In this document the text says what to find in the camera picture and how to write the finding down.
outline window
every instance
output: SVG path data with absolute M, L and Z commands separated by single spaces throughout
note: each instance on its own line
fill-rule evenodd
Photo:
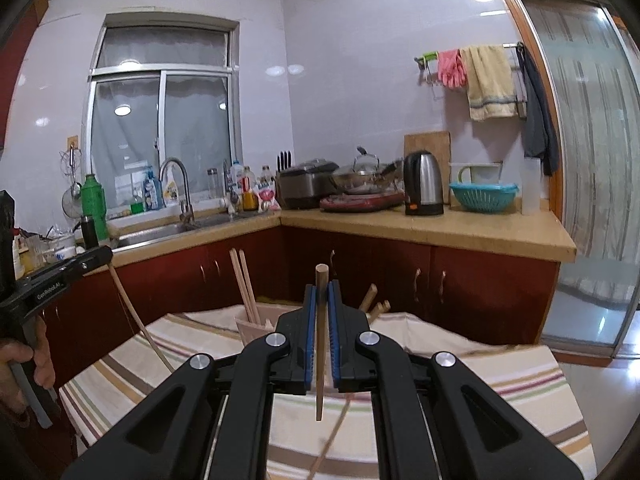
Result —
M 170 156 L 184 163 L 192 200 L 208 198 L 207 170 L 221 173 L 239 153 L 235 30 L 106 26 L 92 70 L 84 149 L 85 171 L 96 174 L 111 212 L 128 208 L 145 168 L 159 176 Z

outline blue colander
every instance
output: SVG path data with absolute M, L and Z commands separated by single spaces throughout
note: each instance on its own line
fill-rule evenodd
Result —
M 516 184 L 470 184 L 452 182 L 449 187 L 466 209 L 477 213 L 504 211 L 518 193 Z

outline towel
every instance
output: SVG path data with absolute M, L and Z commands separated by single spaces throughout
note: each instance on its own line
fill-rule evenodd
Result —
M 468 80 L 471 118 L 484 121 L 516 116 L 516 90 L 504 47 L 468 46 L 461 48 L 460 54 Z
M 524 156 L 540 158 L 543 172 L 551 176 L 560 166 L 560 151 L 545 87 L 527 47 L 520 44 L 516 52 L 527 89 L 527 123 L 522 134 Z
M 466 85 L 466 70 L 458 49 L 438 53 L 438 79 L 452 90 Z

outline floor tile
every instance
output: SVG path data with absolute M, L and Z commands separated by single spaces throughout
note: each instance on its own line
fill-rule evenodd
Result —
M 630 368 L 561 364 L 591 436 L 598 471 L 626 438 L 640 413 L 640 361 Z

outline black thermos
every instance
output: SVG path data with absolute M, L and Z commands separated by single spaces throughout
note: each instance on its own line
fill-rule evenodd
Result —
M 80 219 L 80 228 L 82 229 L 82 238 L 84 239 L 84 248 L 93 249 L 98 246 L 98 235 L 95 232 L 94 217 L 91 215 L 83 216 Z

